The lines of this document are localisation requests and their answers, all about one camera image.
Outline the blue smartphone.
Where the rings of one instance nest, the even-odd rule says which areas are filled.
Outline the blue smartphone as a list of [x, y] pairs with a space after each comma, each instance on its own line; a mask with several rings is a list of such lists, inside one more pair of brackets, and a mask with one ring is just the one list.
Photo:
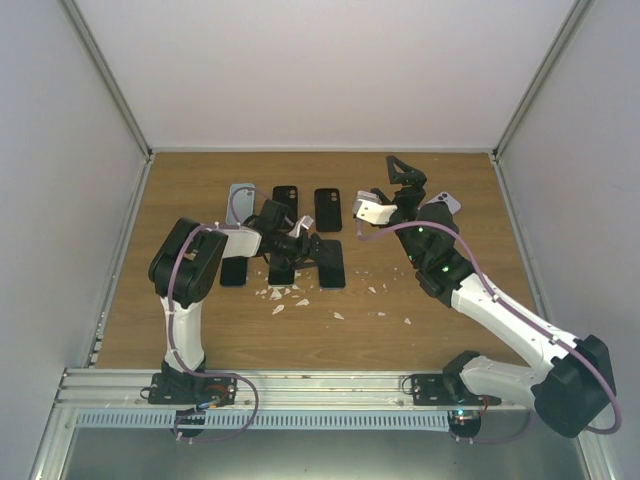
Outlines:
[[346, 287], [344, 258], [340, 241], [323, 240], [317, 248], [315, 261], [319, 286], [322, 289], [341, 290]]

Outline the black smartphone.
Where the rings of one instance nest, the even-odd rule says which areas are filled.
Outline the black smartphone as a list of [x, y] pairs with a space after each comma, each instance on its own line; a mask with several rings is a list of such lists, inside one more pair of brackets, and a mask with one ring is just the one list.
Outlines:
[[295, 268], [287, 261], [273, 259], [269, 265], [268, 284], [274, 287], [287, 287], [294, 283]]
[[222, 261], [219, 283], [226, 288], [241, 288], [246, 285], [248, 259], [246, 257], [225, 258]]

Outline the lilac phone case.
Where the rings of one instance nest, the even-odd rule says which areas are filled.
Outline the lilac phone case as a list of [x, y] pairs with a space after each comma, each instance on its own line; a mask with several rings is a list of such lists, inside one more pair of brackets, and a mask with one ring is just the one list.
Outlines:
[[436, 194], [428, 200], [428, 203], [444, 203], [452, 215], [458, 213], [462, 208], [461, 203], [446, 191]]

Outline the black cased phone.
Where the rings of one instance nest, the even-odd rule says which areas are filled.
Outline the black cased phone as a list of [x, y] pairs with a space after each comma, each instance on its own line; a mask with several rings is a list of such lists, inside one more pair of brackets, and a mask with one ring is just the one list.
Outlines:
[[292, 222], [298, 220], [298, 188], [295, 185], [278, 185], [272, 189], [272, 199], [285, 205], [287, 218]]
[[341, 199], [337, 188], [318, 188], [314, 191], [316, 230], [323, 233], [342, 230]]

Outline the light blue phone case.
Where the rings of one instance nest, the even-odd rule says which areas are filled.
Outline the light blue phone case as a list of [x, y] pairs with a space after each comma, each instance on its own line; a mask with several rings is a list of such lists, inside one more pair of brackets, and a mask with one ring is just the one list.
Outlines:
[[235, 183], [230, 186], [227, 202], [226, 223], [242, 224], [254, 213], [255, 185]]

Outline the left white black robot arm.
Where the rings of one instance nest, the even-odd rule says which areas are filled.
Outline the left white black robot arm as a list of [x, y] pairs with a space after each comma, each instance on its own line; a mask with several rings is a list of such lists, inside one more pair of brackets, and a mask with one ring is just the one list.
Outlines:
[[210, 225], [187, 217], [176, 221], [149, 267], [165, 314], [167, 350], [164, 362], [178, 372], [171, 391], [185, 404], [203, 398], [201, 370], [205, 352], [201, 341], [202, 304], [223, 260], [274, 255], [278, 267], [301, 267], [331, 261], [329, 244], [309, 232], [313, 219], [305, 215], [287, 223], [287, 207], [264, 202], [259, 214], [230, 225]]

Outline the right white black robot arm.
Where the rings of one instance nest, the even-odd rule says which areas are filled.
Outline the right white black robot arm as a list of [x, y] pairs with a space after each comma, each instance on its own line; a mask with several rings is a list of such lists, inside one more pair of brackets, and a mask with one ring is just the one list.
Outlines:
[[425, 202], [426, 175], [394, 155], [386, 166], [398, 191], [393, 197], [379, 189], [359, 193], [355, 218], [378, 227], [380, 235], [395, 234], [428, 296], [489, 330], [526, 363], [465, 351], [442, 370], [447, 400], [506, 400], [534, 411], [567, 438], [618, 432], [622, 411], [607, 345], [552, 325], [501, 291], [461, 238], [446, 203]]

